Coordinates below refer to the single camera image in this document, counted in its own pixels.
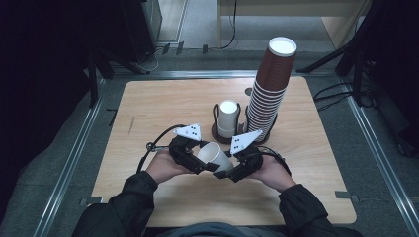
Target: stack of paper cups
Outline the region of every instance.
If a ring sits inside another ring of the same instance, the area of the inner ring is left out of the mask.
[[[293,69],[296,44],[291,39],[273,38],[265,51],[247,107],[243,133],[262,129],[255,142],[265,142],[276,121]]]

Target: metal bracket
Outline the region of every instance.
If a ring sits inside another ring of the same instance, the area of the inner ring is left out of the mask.
[[[177,128],[173,132],[182,137],[201,141],[201,127],[198,123]]]
[[[81,206],[88,206],[95,203],[102,203],[102,201],[103,201],[102,197],[87,197],[87,198],[82,198],[79,204]]]
[[[260,134],[262,134],[261,129],[233,136],[231,138],[230,154],[234,155],[235,153],[246,149]]]
[[[335,191],[336,198],[342,199],[350,199],[353,202],[360,202],[360,197],[356,195],[351,195],[349,192],[346,191]]]

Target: white paper cup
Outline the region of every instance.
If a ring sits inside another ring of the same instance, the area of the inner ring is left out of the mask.
[[[218,135],[224,138],[231,138],[235,134],[236,129],[225,130],[218,125]]]
[[[225,100],[219,105],[218,126],[225,130],[233,130],[237,127],[236,119],[238,113],[237,103]]]
[[[211,162],[219,165],[216,172],[229,171],[233,168],[233,163],[228,159],[216,142],[210,142],[201,148],[197,157],[204,163]]]

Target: metal bar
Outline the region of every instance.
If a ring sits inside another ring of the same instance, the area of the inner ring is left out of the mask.
[[[184,79],[228,79],[228,78],[247,78],[255,77],[256,70],[217,70],[217,71],[160,71],[152,72],[146,75],[132,75],[129,77],[132,81],[142,80],[184,80]],[[310,74],[297,73],[293,70],[292,76],[310,76],[310,77],[321,77],[321,76],[336,76],[333,71],[317,71]]]
[[[343,91],[345,92],[350,90],[351,87],[349,85],[343,87]],[[385,155],[385,152],[382,150],[379,140],[376,137],[376,134],[374,133],[374,130],[372,129],[368,118],[364,113],[364,110],[357,106],[353,98],[349,98],[348,102],[364,134],[364,137],[366,138],[367,143],[373,152],[379,170],[381,171],[381,174],[391,192],[391,195],[394,198],[394,201],[401,213],[401,216],[404,219],[407,228],[410,231],[410,234],[412,236],[419,236],[419,218],[412,200],[408,196],[406,190],[400,182],[400,179],[392,168],[390,161]]]
[[[105,87],[106,82],[104,79],[101,81],[101,91]],[[89,109],[81,130],[74,142],[74,145],[68,155],[67,161],[62,169],[62,172],[59,176],[59,179],[52,191],[51,196],[49,197],[46,208],[42,214],[41,220],[38,223],[37,229],[35,230],[34,236],[47,236],[49,229],[55,219],[55,216],[58,212],[58,209],[61,205],[61,202],[64,198],[65,192],[67,191],[68,185],[71,181],[71,177],[74,173],[74,170],[77,166],[80,154],[83,150],[84,144],[86,143],[87,137],[92,128],[93,122],[95,121],[96,115],[98,114],[99,108],[102,104],[102,96],[99,97],[98,102],[95,106]]]

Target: person's hand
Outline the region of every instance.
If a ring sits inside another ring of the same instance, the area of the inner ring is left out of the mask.
[[[157,184],[183,174],[193,174],[185,167],[175,163],[169,150],[159,150],[145,170]]]
[[[262,181],[266,186],[280,193],[296,185],[286,169],[273,156],[269,155],[263,155],[262,167],[247,178]]]

